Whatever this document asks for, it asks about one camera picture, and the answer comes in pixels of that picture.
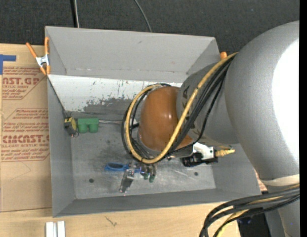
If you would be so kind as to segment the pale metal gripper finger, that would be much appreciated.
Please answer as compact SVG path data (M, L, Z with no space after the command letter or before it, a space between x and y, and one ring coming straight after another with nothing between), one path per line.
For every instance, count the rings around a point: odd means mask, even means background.
M119 191L121 193L125 193L127 189L131 186L133 180L134 180L134 170L127 169L123 174Z

